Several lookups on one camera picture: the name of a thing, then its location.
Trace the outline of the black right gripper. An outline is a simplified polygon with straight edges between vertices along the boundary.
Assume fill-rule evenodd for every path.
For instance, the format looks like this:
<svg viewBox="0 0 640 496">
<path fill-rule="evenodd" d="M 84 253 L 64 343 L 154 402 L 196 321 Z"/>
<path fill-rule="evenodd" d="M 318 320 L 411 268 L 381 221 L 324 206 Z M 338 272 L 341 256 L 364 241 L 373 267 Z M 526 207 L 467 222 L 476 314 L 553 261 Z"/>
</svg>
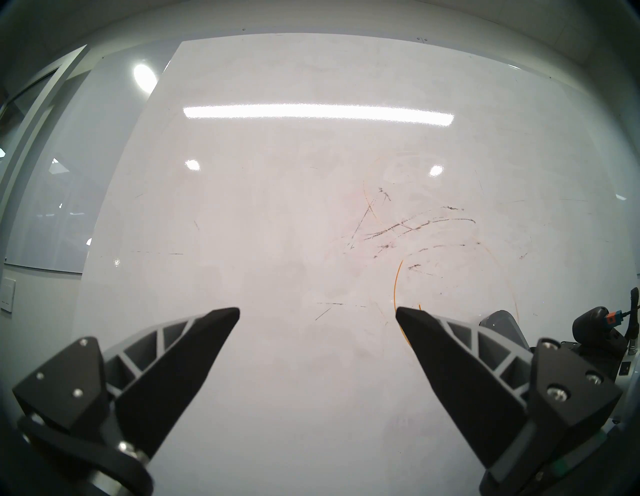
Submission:
<svg viewBox="0 0 640 496">
<path fill-rule="evenodd" d="M 629 343 L 627 340 L 587 340 L 583 343 L 562 341 L 561 346 L 578 354 L 615 382 Z"/>
</svg>

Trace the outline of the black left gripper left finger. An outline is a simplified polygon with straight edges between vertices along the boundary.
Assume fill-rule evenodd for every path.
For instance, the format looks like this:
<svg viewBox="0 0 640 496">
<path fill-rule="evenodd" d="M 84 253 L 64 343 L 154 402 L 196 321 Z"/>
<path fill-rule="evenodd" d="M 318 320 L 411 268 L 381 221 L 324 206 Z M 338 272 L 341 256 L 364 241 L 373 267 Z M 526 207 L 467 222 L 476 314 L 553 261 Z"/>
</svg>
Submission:
<svg viewBox="0 0 640 496">
<path fill-rule="evenodd" d="M 34 368 L 13 395 L 24 412 L 74 439 L 149 458 L 202 388 L 238 323 L 237 307 L 144 329 L 101 350 L 82 336 Z"/>
</svg>

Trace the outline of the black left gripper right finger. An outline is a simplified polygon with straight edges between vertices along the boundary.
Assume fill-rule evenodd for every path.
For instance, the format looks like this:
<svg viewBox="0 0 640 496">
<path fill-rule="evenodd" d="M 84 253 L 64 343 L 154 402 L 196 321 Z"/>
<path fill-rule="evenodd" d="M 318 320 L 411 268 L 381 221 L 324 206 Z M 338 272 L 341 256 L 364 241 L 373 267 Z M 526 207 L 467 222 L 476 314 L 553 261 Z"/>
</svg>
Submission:
<svg viewBox="0 0 640 496">
<path fill-rule="evenodd" d="M 568 344 L 534 351 L 479 324 L 398 306 L 432 391 L 485 469 L 481 495 L 569 495 L 610 440 L 622 389 Z"/>
</svg>

